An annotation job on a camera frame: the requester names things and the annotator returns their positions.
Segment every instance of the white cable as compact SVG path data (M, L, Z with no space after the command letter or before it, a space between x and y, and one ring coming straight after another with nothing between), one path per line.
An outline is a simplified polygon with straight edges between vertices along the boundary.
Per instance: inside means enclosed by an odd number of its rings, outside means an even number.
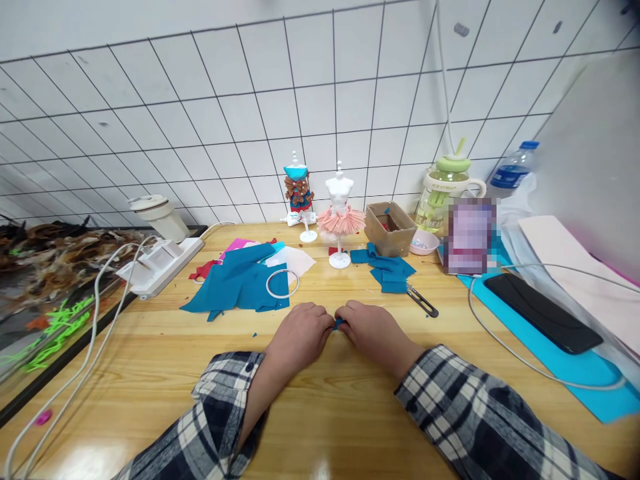
M202 235L200 235L200 237L199 237L199 238L204 237L204 236L205 236L205 234L206 234L209 230L211 230L212 228L214 228L214 227L215 227L215 226L217 226L217 225L222 225L223 223L230 223L230 224L232 224L232 225L237 225L237 223L236 223L236 222L232 222L232 221L228 221L228 220L224 220L224 221L222 221L222 222L216 222L216 223L214 223L213 225L210 225L208 229L204 230L204 232L202 232Z
M293 289L293 291L291 293L288 293L286 295L276 295L274 292L272 292L269 289L269 282L271 281L272 278L274 278L274 276L276 276L278 273L281 272L291 272L294 276L295 276L295 288ZM273 272L272 274L270 274L269 278L267 279L267 292L268 294L270 294L270 296L272 296L273 298L277 298L277 299L284 299L284 298L289 298L290 296L292 296L296 290L298 290L298 287L300 286L300 277L298 277L298 274L296 272L294 272L293 270L288 270L288 269L282 269L282 270L277 270L275 272Z
M111 335L111 332L113 330L113 327L115 325L115 321L118 318L118 315L120 315L120 310L122 309L122 305L125 302L125 298L127 296L127 291L129 289L129 284L131 282L131 278L133 276L133 269L135 267L135 262L138 258L138 255L140 254L142 247L144 246L144 244L146 244L146 242L148 242L149 240L153 239L153 238L157 238L155 235L152 235L150 237L145 238L142 243L140 243L139 245L137 243L126 243L124 245L122 245L120 248L118 248L118 250L116 250L107 260L107 262L104 264L104 266L101 268L100 272L98 273L98 275L96 276L95 280L94 280L94 284L93 284L93 297L95 299L95 304L94 304L94 310L93 310L93 325L91 328L91 340L89 342L89 348L87 349L87 355L85 356L85 360L82 363L82 366L80 366L78 372L76 372L74 374L74 376L72 376L72 378L70 378L63 386L62 388L60 388L60 390L58 390L58 392L56 392L45 404L44 406L42 406L42 408L40 408L40 410L38 411L38 413L36 413L34 415L34 417L31 419L31 421L27 424L27 426L20 432L20 434L18 434L18 436L16 437L16 439L14 440L10 450L9 450L9 454L7 455L7 460L5 462L5 479L6 480L12 480L13 479L13 473L11 472L11 464L13 462L13 456L15 454L15 451L18 447L18 445L20 444L20 442L22 441L22 438L25 436L25 434L28 432L28 430L33 426L33 424L35 423L35 421L40 417L40 415L42 414L42 412L44 412L49 406L50 404L52 404L52 402L58 398L58 396L60 396L60 394L62 394L62 392L64 392L64 390L66 390L66 388L72 384L72 382L78 378L78 376L80 376L80 374L83 372L83 370L85 369L85 367L87 366L88 362L89 362L89 358L91 357L91 353L93 352L93 346L95 344L95 337L97 334L97 322L98 322L98 314L99 314L99 310L100 310L100 292L99 292L99 284L100 284L100 279L102 278L102 275L104 274L104 272L107 270L108 266L111 264L111 262L113 261L114 258L116 258L116 256L118 255L118 253L120 253L120 251L130 245L137 245L138 249L135 252L135 255L133 256L133 267L131 268L131 271L129 272L129 278L127 279L127 283L125 284L125 288L124 291L122 293L122 298L120 300L120 304L118 305L118 308L115 312L115 316L113 317L113 320L111 321L111 326L109 327L109 330L105 336L104 341L102 342L102 345L100 346L100 349L98 350L98 353L96 354L95 358L93 359L93 362L91 363L91 365L89 366L89 370L86 372L85 376L82 378L82 380L80 380L80 382L78 383L78 385L76 386L75 390L72 392L71 396L68 398L67 402L64 404L64 406L62 407L62 409L60 410L60 412L57 414L55 420L52 422L52 424L49 426L47 432L44 434L44 436L42 437L42 439L40 440L40 442L38 443L38 445L36 446L35 450L33 451L33 453L31 454L30 458L29 458L29 462L27 464L27 468L25 470L25 476L23 477L24 479L28 478L29 476L29 471L31 470L31 466L33 464L34 459L36 458L38 452L40 451L40 448L42 447L42 445L44 444L44 442L47 440L49 434L51 433L51 431L53 430L53 428L56 426L56 424L58 423L58 420L60 420L60 418L62 418L62 415L64 414L65 410L67 409L67 407L69 406L69 404L71 403L71 401L73 400L76 392L78 392L78 390L80 389L80 387L82 386L82 384L85 382L85 380L87 379L87 377L89 376L89 374L91 373L91 370L93 370L93 366L95 365L96 361L98 360L98 358L100 357L100 354L102 353L102 350L104 348L104 346L107 344L107 340L109 339L109 336Z
M578 273L584 273L585 275L590 275L590 276L595 277L597 279L607 281L607 282L612 283L614 285L618 285L619 287L626 288L627 290L631 290L632 292L640 293L640 290L638 290L636 288L633 288L633 287L630 287L628 285L625 285L624 283L616 282L614 280L610 280L610 279L608 279L606 277L602 277L600 275L596 275L594 273L587 272L587 271L584 271L584 270L576 269L576 268L573 268L573 267L567 267L566 265L558 265L556 263L521 263L521 264L518 264L518 265L502 265L502 268L505 268L505 269L507 269L507 268L521 268L521 267L558 267L558 268L564 268L564 269L567 269L567 270L576 271ZM475 307L473 306L473 286L475 285L475 281L478 280L478 278L479 278L479 276L474 276L473 280L471 280L471 284L469 286L469 308L471 308L471 312L472 312L473 316L475 317L476 320L478 320L480 325L483 326L483 328L488 332L488 334L490 334L490 336L492 336L500 345L502 345L509 352L511 352L511 354L514 357L516 357L518 360L520 360L526 366L528 366L529 368L535 370L540 375L544 375L549 380L553 380L553 381L562 383L564 385L568 385L570 387L580 388L580 389L584 389L584 390L598 390L598 391L616 390L616 389L622 387L627 382L627 379L624 378L624 376L622 376L622 378L620 378L620 380L618 380L615 383L612 383L611 385L604 385L604 386L601 386L601 387L596 386L596 385L581 385L579 383L560 380L557 377L554 377L552 375L549 375L548 373L545 373L545 372L543 372L541 370L538 370L536 367L534 367L528 361L524 360L524 358L522 358L516 352L511 350L502 340L500 340L494 334L494 332L492 332L489 329L489 327L482 321L482 319L480 318L480 316L476 312Z
M445 55L442 52L442 26L440 23L440 1L435 2L435 21L438 24L438 50L440 50L440 67L442 68L442 86L445 90L445 106L447 107L447 132L449 135L449 144L451 146L451 153L455 153L455 145L453 144L453 137L451 136L451 118L449 112L451 107L449 106L449 94L447 92L447 68L445 66Z

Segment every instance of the pink tutu skirt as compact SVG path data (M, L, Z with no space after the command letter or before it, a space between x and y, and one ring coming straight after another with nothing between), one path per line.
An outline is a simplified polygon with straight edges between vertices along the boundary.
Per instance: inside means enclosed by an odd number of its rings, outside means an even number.
M347 212L341 215L334 212L333 206L318 215L318 232L327 240L336 241L338 237L352 235L365 226L365 213L347 206Z

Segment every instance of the power strip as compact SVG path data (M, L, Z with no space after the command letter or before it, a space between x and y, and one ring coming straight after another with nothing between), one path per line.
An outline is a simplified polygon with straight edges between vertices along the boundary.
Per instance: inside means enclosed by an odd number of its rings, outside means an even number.
M150 252L138 258L131 277L131 291L141 300L155 297L203 246L200 238L187 238L180 244L172 240L156 242ZM116 275L126 280L132 268L133 262L129 262Z

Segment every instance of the pink bowl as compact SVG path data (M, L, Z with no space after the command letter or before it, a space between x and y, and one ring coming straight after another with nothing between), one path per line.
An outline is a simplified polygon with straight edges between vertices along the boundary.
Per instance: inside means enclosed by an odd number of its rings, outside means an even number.
M421 248L414 245L414 241L426 245L426 248ZM409 251L411 253L415 253L416 255L428 255L436 250L436 248L438 248L438 245L440 245L440 239L434 234L429 233L425 230L416 230L411 242L411 246L409 247Z

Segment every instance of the mannequin stand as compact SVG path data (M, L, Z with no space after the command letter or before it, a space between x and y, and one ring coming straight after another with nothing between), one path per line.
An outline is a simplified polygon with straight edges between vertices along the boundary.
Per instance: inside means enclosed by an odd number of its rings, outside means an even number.
M302 221L305 223L305 231L300 234L300 240L305 243L309 243L316 240L316 238L318 238L318 233L313 230L309 230L307 217L304 214L302 216Z
M351 264L351 256L342 251L342 238L338 237L338 251L329 257L329 264L338 270L347 268Z

